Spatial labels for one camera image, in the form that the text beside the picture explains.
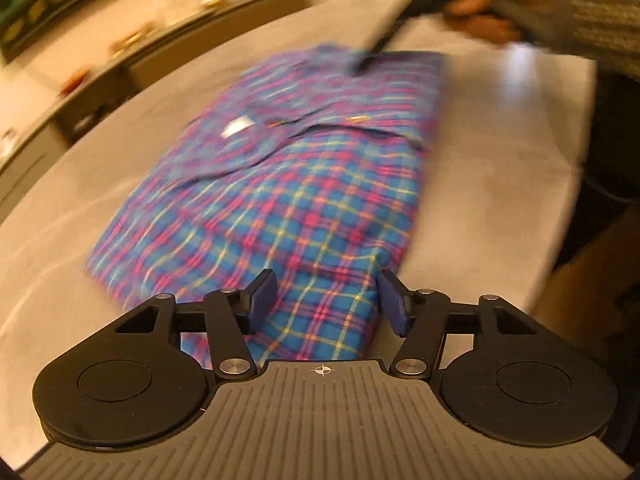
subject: gray knit sweater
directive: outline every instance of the gray knit sweater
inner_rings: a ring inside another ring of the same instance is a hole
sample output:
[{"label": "gray knit sweater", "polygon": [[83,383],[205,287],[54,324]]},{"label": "gray knit sweater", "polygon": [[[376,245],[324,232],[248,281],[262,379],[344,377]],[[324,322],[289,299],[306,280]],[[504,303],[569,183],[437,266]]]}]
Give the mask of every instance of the gray knit sweater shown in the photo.
[{"label": "gray knit sweater", "polygon": [[551,0],[558,52],[640,80],[640,0]]}]

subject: blue plaid fabric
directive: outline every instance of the blue plaid fabric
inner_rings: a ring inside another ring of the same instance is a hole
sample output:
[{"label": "blue plaid fabric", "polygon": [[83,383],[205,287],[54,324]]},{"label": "blue plaid fabric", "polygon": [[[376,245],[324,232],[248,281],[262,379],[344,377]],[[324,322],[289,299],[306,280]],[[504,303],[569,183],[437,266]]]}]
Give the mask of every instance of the blue plaid fabric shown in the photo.
[{"label": "blue plaid fabric", "polygon": [[[247,337],[256,361],[356,358],[375,274],[407,247],[442,86],[438,54],[383,54],[353,77],[357,55],[323,45],[242,74],[129,196],[88,272],[132,308],[243,288],[270,268],[278,300]],[[182,347],[209,364],[203,336]]]}]

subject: metal screw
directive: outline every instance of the metal screw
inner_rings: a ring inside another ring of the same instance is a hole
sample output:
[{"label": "metal screw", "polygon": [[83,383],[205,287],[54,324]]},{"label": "metal screw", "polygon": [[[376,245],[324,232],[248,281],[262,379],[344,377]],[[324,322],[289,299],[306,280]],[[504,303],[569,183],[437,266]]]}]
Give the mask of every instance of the metal screw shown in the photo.
[{"label": "metal screw", "polygon": [[420,359],[402,359],[396,363],[396,370],[404,375],[418,375],[426,369],[427,365]]},{"label": "metal screw", "polygon": [[240,359],[233,357],[231,359],[225,359],[220,363],[220,371],[229,375],[239,375],[248,372],[251,368],[249,361],[246,359]]}]

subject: black circular mount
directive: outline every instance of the black circular mount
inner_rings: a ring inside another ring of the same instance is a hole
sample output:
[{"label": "black circular mount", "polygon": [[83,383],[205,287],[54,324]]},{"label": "black circular mount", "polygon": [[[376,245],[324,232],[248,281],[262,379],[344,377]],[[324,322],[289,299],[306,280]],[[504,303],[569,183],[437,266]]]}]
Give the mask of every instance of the black circular mount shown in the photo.
[{"label": "black circular mount", "polygon": [[440,393],[465,424],[520,446],[599,434],[616,405],[616,387],[596,363],[539,336],[501,338],[462,354],[444,370]]},{"label": "black circular mount", "polygon": [[153,334],[97,335],[50,363],[34,384],[33,404],[50,437],[133,446],[197,412],[208,389],[193,358]]}]

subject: white table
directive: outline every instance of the white table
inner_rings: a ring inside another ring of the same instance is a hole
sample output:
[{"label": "white table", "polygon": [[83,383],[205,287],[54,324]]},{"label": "white table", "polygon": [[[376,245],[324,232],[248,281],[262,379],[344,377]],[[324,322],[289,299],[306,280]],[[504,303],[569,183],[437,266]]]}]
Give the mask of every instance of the white table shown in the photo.
[{"label": "white table", "polygon": [[[117,110],[31,189],[0,226],[0,456],[19,466],[45,443],[31,404],[36,375],[120,313],[84,275],[84,258],[185,123],[265,56],[320,41],[363,46],[387,6],[329,2],[214,49]],[[454,301],[490,292],[526,308],[575,195],[558,145],[572,156],[584,143],[591,67],[526,48],[496,50],[428,20],[396,46],[450,54],[442,124],[401,278]],[[382,333],[373,352],[397,345]]]}]

